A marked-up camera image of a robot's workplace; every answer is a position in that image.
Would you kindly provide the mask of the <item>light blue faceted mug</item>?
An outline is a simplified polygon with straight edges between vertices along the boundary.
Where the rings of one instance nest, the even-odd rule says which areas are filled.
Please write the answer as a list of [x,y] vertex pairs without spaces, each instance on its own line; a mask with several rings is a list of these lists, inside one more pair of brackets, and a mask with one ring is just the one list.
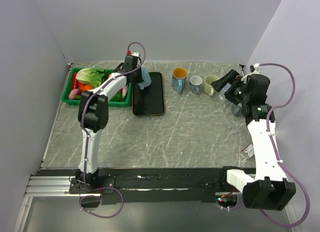
[[141,75],[143,81],[139,83],[138,86],[140,90],[144,90],[145,88],[149,87],[152,83],[149,70],[144,65],[141,66]]

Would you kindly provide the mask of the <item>white grey mug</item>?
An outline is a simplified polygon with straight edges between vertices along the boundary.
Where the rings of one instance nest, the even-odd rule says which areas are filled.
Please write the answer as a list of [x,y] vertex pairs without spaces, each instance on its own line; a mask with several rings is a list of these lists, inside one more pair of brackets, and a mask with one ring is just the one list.
[[226,98],[224,92],[220,92],[220,93],[219,93],[219,98],[220,98],[222,101],[225,101],[225,102],[228,101],[228,99]]

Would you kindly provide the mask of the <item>light green mug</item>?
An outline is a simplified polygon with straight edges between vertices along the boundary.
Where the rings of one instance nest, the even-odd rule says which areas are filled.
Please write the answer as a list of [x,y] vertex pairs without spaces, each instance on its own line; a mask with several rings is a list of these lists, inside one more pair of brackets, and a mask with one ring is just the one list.
[[211,83],[218,81],[219,77],[216,75],[207,75],[204,79],[204,84],[203,84],[203,92],[212,97],[215,93],[215,89],[212,87]]

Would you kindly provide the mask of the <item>lavender blue small mug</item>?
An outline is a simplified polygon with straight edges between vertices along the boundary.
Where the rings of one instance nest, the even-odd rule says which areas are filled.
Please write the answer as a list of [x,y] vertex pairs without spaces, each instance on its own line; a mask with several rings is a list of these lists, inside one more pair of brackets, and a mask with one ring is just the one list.
[[202,78],[200,76],[193,75],[189,79],[189,89],[190,89],[190,91],[192,93],[198,95],[200,93],[202,83],[203,83],[203,80],[202,80]]

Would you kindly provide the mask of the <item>dark grey faceted mug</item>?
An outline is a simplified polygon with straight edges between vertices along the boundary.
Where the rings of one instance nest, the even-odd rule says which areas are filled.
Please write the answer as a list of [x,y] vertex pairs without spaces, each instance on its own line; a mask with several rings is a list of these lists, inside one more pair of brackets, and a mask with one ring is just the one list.
[[232,104],[231,112],[235,117],[242,116],[242,107],[240,105]]

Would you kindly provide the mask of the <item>blue butterfly mug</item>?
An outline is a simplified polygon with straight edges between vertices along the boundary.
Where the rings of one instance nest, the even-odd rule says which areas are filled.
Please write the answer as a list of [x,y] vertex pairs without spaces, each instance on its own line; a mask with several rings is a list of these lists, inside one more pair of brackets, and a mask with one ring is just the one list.
[[181,94],[185,88],[187,76],[187,70],[182,67],[175,68],[172,72],[171,86],[179,94]]

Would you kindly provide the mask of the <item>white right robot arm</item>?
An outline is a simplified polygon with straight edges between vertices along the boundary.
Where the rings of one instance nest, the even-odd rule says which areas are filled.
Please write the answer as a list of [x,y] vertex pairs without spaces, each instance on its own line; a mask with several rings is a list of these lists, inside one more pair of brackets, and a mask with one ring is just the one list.
[[270,79],[262,74],[253,73],[248,79],[235,70],[211,83],[217,91],[224,91],[224,97],[234,105],[241,106],[245,124],[250,133],[254,157],[255,177],[250,177],[242,169],[223,167],[223,176],[218,185],[223,191],[233,187],[242,193],[246,208],[281,211],[296,193],[296,185],[289,182],[279,166],[274,146],[274,114],[268,115],[272,106],[266,103]]

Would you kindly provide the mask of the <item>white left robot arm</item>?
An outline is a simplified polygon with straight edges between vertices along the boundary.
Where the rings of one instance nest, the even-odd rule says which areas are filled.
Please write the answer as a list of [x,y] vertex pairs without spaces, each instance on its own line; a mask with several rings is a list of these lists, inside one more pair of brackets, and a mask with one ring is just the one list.
[[109,120],[109,101],[127,84],[143,82],[143,62],[136,53],[127,54],[105,82],[81,95],[78,121],[83,141],[75,178],[87,193],[93,193],[99,187],[98,152],[102,131]]

